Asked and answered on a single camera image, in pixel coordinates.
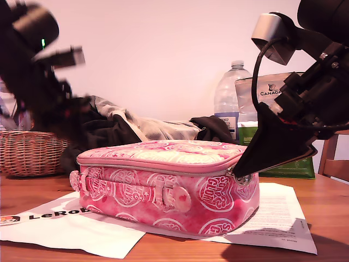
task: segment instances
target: black cable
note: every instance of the black cable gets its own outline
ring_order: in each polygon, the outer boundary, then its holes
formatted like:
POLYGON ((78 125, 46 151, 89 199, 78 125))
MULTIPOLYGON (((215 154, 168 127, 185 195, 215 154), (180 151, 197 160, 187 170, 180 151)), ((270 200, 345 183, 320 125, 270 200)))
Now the black cable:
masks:
MULTIPOLYGON (((271 41, 269 41, 262 49, 260 54, 258 55, 258 58, 255 63, 253 75, 252 75, 252 84, 251 84, 251 95, 252 95, 252 103, 257 111, 258 114, 263 114, 263 111, 260 110, 260 105, 258 103, 257 98, 257 82, 258 82, 258 72, 261 66, 262 58, 265 55, 265 53, 268 51, 268 49, 274 45, 277 42, 280 41, 288 41, 287 38, 276 38, 271 41)), ((314 127, 314 126, 304 126, 299 124, 284 124, 289 129, 305 129, 305 130, 313 130, 316 132, 320 131, 341 131, 341 130, 348 130, 349 124, 341 124, 338 126, 327 126, 327 127, 314 127)))
POLYGON ((253 69, 253 75, 252 75, 252 85, 251 85, 251 92, 252 92, 252 103, 255 106, 255 109, 257 110, 257 113, 260 113, 260 105, 258 103, 258 98, 257 98, 257 82, 258 82, 258 72, 260 70, 262 58, 265 55, 265 53, 268 51, 268 49, 275 43, 280 42, 280 41, 286 41, 287 38, 276 38, 268 43, 261 49, 260 54, 257 57, 257 61, 255 64, 255 68, 253 69))

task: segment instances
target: pink pencil case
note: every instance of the pink pencil case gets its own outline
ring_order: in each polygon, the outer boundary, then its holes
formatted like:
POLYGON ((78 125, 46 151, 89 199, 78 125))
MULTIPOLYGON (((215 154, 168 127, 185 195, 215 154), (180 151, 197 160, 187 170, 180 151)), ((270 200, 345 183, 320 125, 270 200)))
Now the pink pencil case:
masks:
POLYGON ((258 174, 231 172, 245 146, 158 140, 86 151, 70 174, 81 205, 158 228, 221 235, 259 205, 258 174))

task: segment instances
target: wooden chair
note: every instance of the wooden chair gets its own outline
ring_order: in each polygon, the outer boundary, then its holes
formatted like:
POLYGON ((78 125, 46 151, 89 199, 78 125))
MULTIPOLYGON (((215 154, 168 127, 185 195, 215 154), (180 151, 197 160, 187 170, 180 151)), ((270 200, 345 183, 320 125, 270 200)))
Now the wooden chair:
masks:
POLYGON ((318 173, 349 181, 349 160, 334 160, 339 135, 349 135, 349 130, 338 131, 333 137, 325 140, 318 173))

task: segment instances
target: clothing pile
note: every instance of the clothing pile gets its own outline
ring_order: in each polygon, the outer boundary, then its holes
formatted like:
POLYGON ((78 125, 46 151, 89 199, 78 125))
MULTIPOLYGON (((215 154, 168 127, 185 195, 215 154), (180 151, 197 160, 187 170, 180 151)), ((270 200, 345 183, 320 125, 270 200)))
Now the clothing pile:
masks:
POLYGON ((71 143, 61 155, 61 166, 69 174, 78 170, 76 157, 90 149, 119 146, 149 140, 206 140, 233 144, 225 122, 210 117, 194 117, 190 121, 160 121, 138 117, 126 108, 91 96, 91 109, 82 114, 82 127, 87 135, 83 146, 71 143))

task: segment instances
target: wooden table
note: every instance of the wooden table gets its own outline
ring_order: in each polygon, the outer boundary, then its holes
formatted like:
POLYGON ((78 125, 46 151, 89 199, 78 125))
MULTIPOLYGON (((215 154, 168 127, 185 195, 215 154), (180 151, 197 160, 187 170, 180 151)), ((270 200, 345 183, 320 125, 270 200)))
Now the wooden table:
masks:
MULTIPOLYGON (((315 180, 261 178, 295 189, 318 256, 281 248, 231 245, 146 234, 125 261, 349 261, 349 185, 317 175, 315 180)), ((34 208, 71 192, 66 176, 1 177, 1 215, 34 208)), ((82 250, 1 241, 1 262, 113 261, 82 250)))

